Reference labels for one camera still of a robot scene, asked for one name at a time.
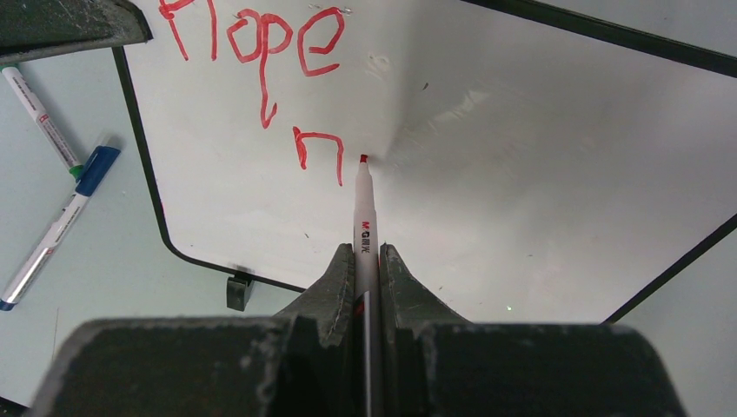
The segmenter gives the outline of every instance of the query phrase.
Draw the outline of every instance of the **green marker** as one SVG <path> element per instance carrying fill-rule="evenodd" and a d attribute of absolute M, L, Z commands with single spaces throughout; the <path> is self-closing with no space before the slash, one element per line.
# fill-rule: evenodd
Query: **green marker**
<path fill-rule="evenodd" d="M 18 99 L 36 123 L 36 126 L 38 126 L 38 128 L 43 132 L 46 139 L 49 140 L 51 146 L 53 146 L 56 153 L 59 154 L 59 157 L 62 158 L 62 162 L 66 165 L 69 173 L 74 176 L 75 180 L 79 179 L 80 174 L 82 174 L 82 163 L 79 162 L 79 159 L 77 159 L 74 152 L 72 152 L 69 144 L 64 139 L 64 136 L 62 136 L 62 133 L 51 121 L 49 114 L 46 112 L 46 108 L 41 104 L 41 101 L 38 100 L 38 97 L 33 93 L 33 90 L 30 89 L 25 78 L 23 78 L 21 71 L 19 71 L 15 65 L 0 65 L 0 71 L 3 72 L 5 79 L 8 80 L 10 87 L 16 93 Z"/>

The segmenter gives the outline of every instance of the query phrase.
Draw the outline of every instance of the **red letter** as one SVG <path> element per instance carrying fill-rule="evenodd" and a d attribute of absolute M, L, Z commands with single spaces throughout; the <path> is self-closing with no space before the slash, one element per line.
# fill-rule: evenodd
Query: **red letter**
<path fill-rule="evenodd" d="M 328 135 L 327 133 L 317 133 L 317 132 L 304 132 L 302 133 L 299 128 L 296 126 L 292 128 L 292 131 L 295 134 L 295 144 L 297 146 L 297 155 L 300 158 L 300 165 L 302 166 L 302 169 L 307 169 L 307 148 L 304 146 L 304 139 L 308 137 L 314 137 L 317 139 L 328 139 L 329 141 L 334 141 L 338 145 L 338 163 L 337 163 L 337 173 L 338 173 L 338 185 L 341 187 L 343 186 L 343 173 L 342 173 L 342 166 L 343 166 L 343 141 L 340 137 L 334 136 L 334 135 Z"/>
<path fill-rule="evenodd" d="M 241 50 L 238 48 L 234 34 L 243 26 L 248 24 L 246 17 L 251 17 L 256 21 L 256 48 L 248 55 L 243 55 Z M 268 129 L 271 124 L 271 119 L 276 114 L 277 105 L 274 103 L 271 106 L 271 112 L 266 115 L 266 107 L 269 104 L 269 88 L 266 85 L 266 60 L 269 55 L 278 54 L 283 50 L 287 49 L 289 43 L 292 42 L 292 28 L 284 22 L 284 19 L 277 15 L 266 13 L 263 16 L 259 16 L 258 13 L 251 9 L 243 9 L 238 12 L 239 20 L 230 26 L 227 30 L 228 39 L 230 45 L 233 47 L 233 52 L 236 53 L 238 61 L 241 63 L 249 63 L 256 59 L 258 56 L 261 57 L 261 61 L 258 66 L 258 76 L 261 83 L 261 125 L 264 129 Z M 269 48 L 269 26 L 271 24 L 278 24 L 284 30 L 284 39 L 279 45 L 274 48 Z"/>
<path fill-rule="evenodd" d="M 179 51 L 182 52 L 184 61 L 188 61 L 189 56 L 187 55 L 187 51 L 184 50 L 182 39 L 179 37 L 179 31 L 176 30 L 176 25 L 174 25 L 173 12 L 180 10 L 184 6 L 192 4 L 194 1 L 195 0 L 177 0 L 173 3 L 166 4 L 164 0 L 159 0 L 159 3 L 161 4 L 161 6 L 159 6 L 159 12 L 162 14 L 163 18 L 169 21 L 171 33 L 174 34 L 174 39 L 176 40 L 176 44 L 179 45 Z M 215 13 L 215 5 L 213 4 L 213 1 L 214 0 L 207 0 L 209 8 L 209 26 L 210 31 L 212 32 L 212 51 L 210 52 L 210 58 L 215 61 L 217 59 L 217 15 Z"/>
<path fill-rule="evenodd" d="M 331 15 L 335 16 L 335 20 L 338 22 L 338 30 L 333 35 L 333 38 L 330 39 L 330 42 L 324 48 L 317 46 L 309 47 L 309 53 L 311 54 L 327 55 L 333 51 L 335 44 L 338 43 L 338 39 L 341 38 L 343 30 L 345 29 L 345 21 L 343 20 L 343 14 L 341 13 L 340 9 L 338 9 L 337 7 L 331 7 L 329 9 L 321 11 L 320 13 L 317 13 L 316 15 L 312 16 L 297 32 L 297 52 L 299 53 L 300 65 L 302 66 L 302 72 L 305 76 L 320 76 L 322 74 L 327 74 L 340 66 L 339 63 L 332 63 L 322 68 L 309 69 L 307 68 L 307 61 L 305 61 L 304 59 L 304 35 L 307 33 L 308 30 L 312 29 L 312 26 L 315 23 L 317 23 L 324 17 L 328 17 Z"/>

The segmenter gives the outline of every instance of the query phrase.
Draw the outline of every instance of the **m&g logo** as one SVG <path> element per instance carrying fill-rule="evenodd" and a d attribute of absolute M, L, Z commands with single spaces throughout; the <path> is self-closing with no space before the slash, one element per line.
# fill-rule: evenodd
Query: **m&g logo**
<path fill-rule="evenodd" d="M 370 228 L 371 228 L 370 222 L 363 222 L 361 225 L 361 229 L 363 230 L 361 232 L 361 253 L 362 254 L 371 253 L 371 232 L 369 232 Z"/>

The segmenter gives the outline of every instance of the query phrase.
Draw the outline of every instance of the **white board surface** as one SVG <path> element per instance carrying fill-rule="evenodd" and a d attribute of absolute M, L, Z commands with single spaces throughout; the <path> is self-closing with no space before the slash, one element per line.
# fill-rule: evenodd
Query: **white board surface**
<path fill-rule="evenodd" d="M 333 5 L 135 3 L 156 186 L 197 260 L 308 287 L 351 239 L 365 153 L 380 239 L 451 308 L 601 321 L 737 212 L 731 77 L 454 0 L 337 4 L 307 30 Z M 339 66 L 306 76 L 301 46 Z M 303 170 L 295 128 L 342 140 L 342 186 L 336 143 L 305 139 Z"/>

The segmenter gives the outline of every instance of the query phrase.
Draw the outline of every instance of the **blue marker cap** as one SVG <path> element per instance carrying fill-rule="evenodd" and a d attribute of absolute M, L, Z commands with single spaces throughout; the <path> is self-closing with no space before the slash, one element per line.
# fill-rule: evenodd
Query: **blue marker cap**
<path fill-rule="evenodd" d="M 0 311 L 11 311 L 15 306 L 15 303 L 0 300 Z"/>
<path fill-rule="evenodd" d="M 81 195 L 91 196 L 118 155 L 120 155 L 120 149 L 104 145 L 95 148 L 90 159 L 84 163 L 75 191 Z"/>

